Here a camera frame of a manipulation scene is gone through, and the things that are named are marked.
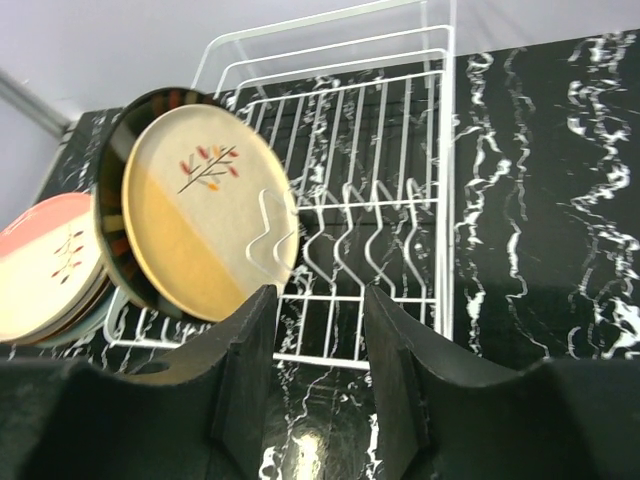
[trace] ceramic plate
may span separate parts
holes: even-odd
[[[76,322],[82,320],[86,313],[98,303],[104,295],[108,283],[107,272],[102,269],[93,285],[86,289],[83,297],[62,317],[35,332],[14,339],[13,343],[16,345],[33,345],[70,329]]]
[[[96,281],[102,264],[90,195],[68,193],[29,209],[0,236],[0,341],[63,317]]]
[[[109,305],[111,303],[112,293],[114,292],[114,286],[111,282],[107,282],[105,288],[100,295],[96,298],[95,304],[90,306],[87,311],[83,312],[83,317],[73,323],[73,325],[61,332],[56,332],[50,338],[46,338],[38,342],[39,347],[51,348],[60,345],[66,345],[67,343],[80,340],[82,337],[89,335],[102,326],[107,312],[109,311]]]
[[[266,234],[265,189],[287,207],[266,198]],[[189,105],[158,118],[133,147],[122,195],[138,262],[185,312],[220,321],[263,284],[283,290],[298,251],[289,182],[262,137],[226,110]],[[245,253],[259,237],[251,256],[262,268]]]
[[[165,112],[187,104],[213,104],[211,96],[184,88],[164,88],[131,103],[111,126],[99,154],[93,212],[97,237],[113,282],[139,307],[150,307],[174,318],[185,315],[162,297],[136,261],[122,220],[122,177],[136,138]]]

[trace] white wall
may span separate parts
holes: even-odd
[[[0,100],[0,230],[29,208],[51,166],[58,140]]]
[[[77,118],[189,85],[204,47],[223,33],[362,3],[0,0],[0,66]],[[429,2],[432,21],[446,18],[447,3]],[[638,0],[458,0],[459,54],[631,28],[640,28]]]

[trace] metal pipe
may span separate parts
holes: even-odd
[[[71,120],[49,106],[2,69],[0,69],[0,98],[55,138],[62,138],[71,123]]]

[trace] dark plate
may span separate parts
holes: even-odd
[[[122,219],[122,178],[136,139],[158,117],[182,105],[217,105],[210,95],[186,88],[149,92],[128,105],[111,125],[98,156],[93,191],[96,236],[111,280],[139,307],[158,310],[176,319],[192,319],[149,282],[140,269]]]

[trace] dish rack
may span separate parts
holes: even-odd
[[[300,255],[279,298],[276,360],[368,369],[370,283],[453,336],[455,0],[440,7],[378,1],[223,35],[204,50],[192,87],[263,135],[296,198]],[[268,271],[252,245],[285,203],[269,191],[254,201],[264,234],[246,254]],[[287,237],[273,246],[279,264]],[[103,333],[113,345],[171,349],[208,327],[138,312],[116,292]]]

